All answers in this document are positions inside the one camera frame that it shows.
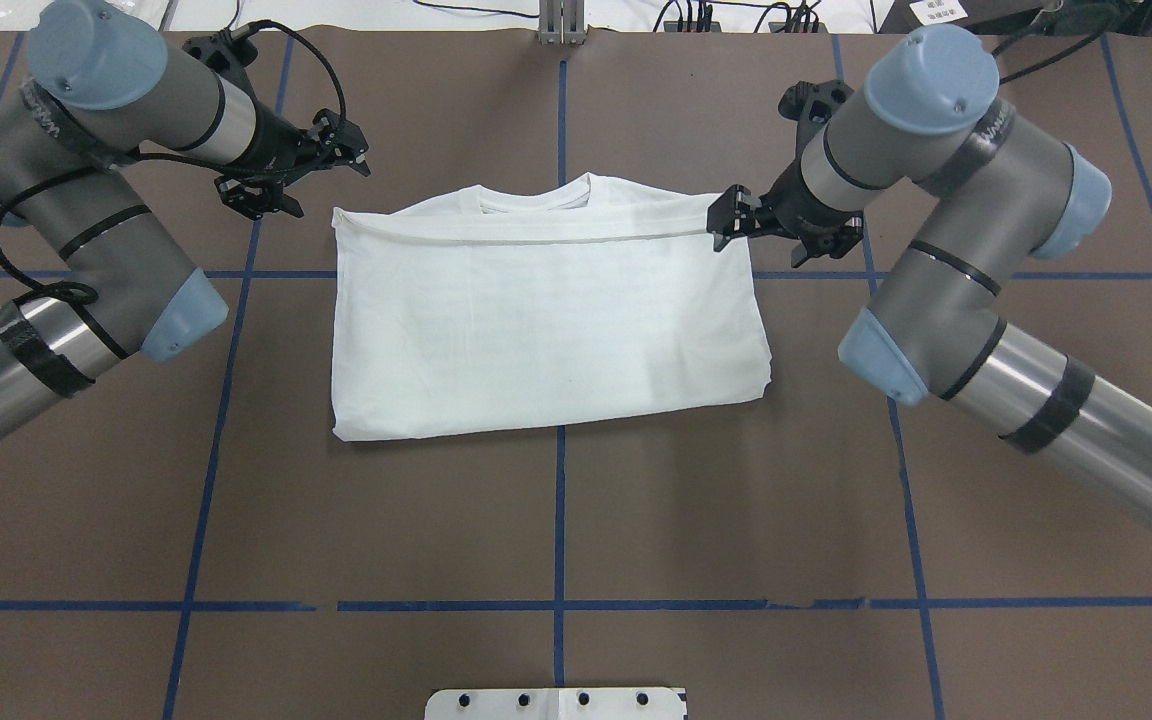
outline table surface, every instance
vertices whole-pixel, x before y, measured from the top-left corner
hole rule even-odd
[[[905,184],[842,262],[753,243],[767,396],[563,429],[329,433],[333,205],[394,211],[593,172],[768,187],[783,88],[859,85],[892,37],[310,32],[376,174],[249,223],[206,172],[134,185],[233,309],[0,442],[0,717],[417,719],[437,688],[669,684],[691,717],[1152,717],[1152,533],[941,402],[838,364],[932,206]],[[260,37],[296,123],[321,68]],[[1060,46],[1023,41],[1018,68]],[[0,33],[0,100],[23,76]],[[1115,184],[1101,229],[1000,311],[1152,404],[1152,40],[1005,88]],[[31,232],[24,268],[63,267]],[[18,288],[0,273],[0,304]]]

